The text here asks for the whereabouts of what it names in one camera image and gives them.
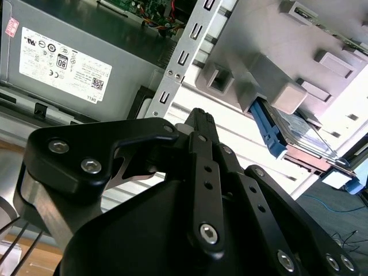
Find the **wire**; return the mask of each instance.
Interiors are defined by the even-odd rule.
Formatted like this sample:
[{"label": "wire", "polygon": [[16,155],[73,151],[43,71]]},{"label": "wire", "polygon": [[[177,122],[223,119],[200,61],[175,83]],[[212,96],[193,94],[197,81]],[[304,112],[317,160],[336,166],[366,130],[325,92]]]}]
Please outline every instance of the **wire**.
[{"label": "wire", "polygon": [[171,0],[171,17],[173,18],[173,20],[175,21],[175,0]]},{"label": "wire", "polygon": [[330,207],[328,207],[322,200],[316,198],[316,197],[313,197],[311,195],[307,195],[307,194],[302,194],[301,195],[302,197],[309,197],[311,199],[314,199],[316,201],[318,201],[319,203],[321,203],[327,210],[331,211],[331,212],[334,212],[334,213],[350,213],[350,212],[354,212],[354,211],[357,211],[357,210],[361,210],[361,209],[365,209],[366,206],[362,206],[362,207],[358,207],[358,208],[355,208],[355,209],[352,209],[352,210],[347,210],[347,211],[337,211],[337,210],[333,210],[331,209]]},{"label": "wire", "polygon": [[364,242],[368,242],[368,240],[359,240],[359,241],[352,241],[351,243],[347,243],[347,244],[353,244],[353,243],[364,243]]},{"label": "wire", "polygon": [[349,236],[349,237],[347,237],[346,239],[344,239],[344,242],[343,242],[343,246],[342,246],[342,248],[344,248],[344,245],[345,245],[345,243],[347,242],[347,240],[348,240],[348,239],[350,239],[351,237],[353,237],[356,233],[358,233],[358,230],[353,231],[353,232],[350,234],[350,236]]}]

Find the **circuit board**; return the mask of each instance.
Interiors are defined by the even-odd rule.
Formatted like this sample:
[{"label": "circuit board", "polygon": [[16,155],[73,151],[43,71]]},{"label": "circuit board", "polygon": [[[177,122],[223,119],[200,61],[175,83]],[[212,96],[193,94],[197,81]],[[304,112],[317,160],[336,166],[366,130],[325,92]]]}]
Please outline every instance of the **circuit board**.
[{"label": "circuit board", "polygon": [[105,0],[122,11],[130,12],[143,20],[151,28],[158,29],[161,35],[171,36],[184,24],[175,21],[172,12],[173,0]]}]

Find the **screw hole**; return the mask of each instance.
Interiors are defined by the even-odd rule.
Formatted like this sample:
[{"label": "screw hole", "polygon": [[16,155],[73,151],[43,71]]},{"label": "screw hole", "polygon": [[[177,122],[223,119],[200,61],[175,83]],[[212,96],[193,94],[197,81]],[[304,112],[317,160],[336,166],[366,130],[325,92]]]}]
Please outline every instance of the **screw hole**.
[{"label": "screw hole", "polygon": [[257,193],[257,190],[256,190],[253,186],[250,186],[250,187],[249,187],[249,189],[251,189],[251,191],[252,191],[253,193]]},{"label": "screw hole", "polygon": [[265,208],[264,208],[261,204],[258,204],[258,209],[259,209],[262,213],[265,213],[265,212],[266,212]]},{"label": "screw hole", "polygon": [[212,190],[212,189],[213,189],[212,184],[211,184],[211,183],[209,183],[209,182],[205,182],[205,187],[206,187],[207,189],[209,189],[209,190]]}]

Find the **wooden surface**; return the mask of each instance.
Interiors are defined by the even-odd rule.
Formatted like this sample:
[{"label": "wooden surface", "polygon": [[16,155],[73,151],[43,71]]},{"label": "wooden surface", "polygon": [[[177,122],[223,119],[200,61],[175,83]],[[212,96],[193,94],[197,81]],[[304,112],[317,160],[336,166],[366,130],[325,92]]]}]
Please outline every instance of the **wooden surface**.
[{"label": "wooden surface", "polygon": [[[16,237],[7,235],[4,240],[12,242]],[[33,240],[20,238],[18,245],[22,248],[22,258]],[[25,261],[17,276],[52,276],[62,258],[62,252],[56,247],[38,243]]]},{"label": "wooden surface", "polygon": [[19,152],[21,154],[24,152],[24,148],[20,147],[19,145],[10,144],[10,143],[7,143],[7,142],[2,141],[2,140],[0,140],[0,148],[4,148],[4,149],[10,150],[10,151]]}]

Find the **black metal bracket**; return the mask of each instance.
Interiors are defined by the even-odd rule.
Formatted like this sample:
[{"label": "black metal bracket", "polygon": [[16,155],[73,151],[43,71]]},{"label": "black metal bracket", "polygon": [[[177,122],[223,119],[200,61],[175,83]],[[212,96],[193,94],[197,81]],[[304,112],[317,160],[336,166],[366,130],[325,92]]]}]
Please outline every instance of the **black metal bracket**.
[{"label": "black metal bracket", "polygon": [[[161,118],[31,134],[25,169],[74,206],[96,203],[111,181],[166,173],[164,182],[81,226],[61,275],[359,275],[262,168],[241,168],[210,114],[194,109],[186,123],[189,134]],[[98,164],[83,168],[86,159]]]}]

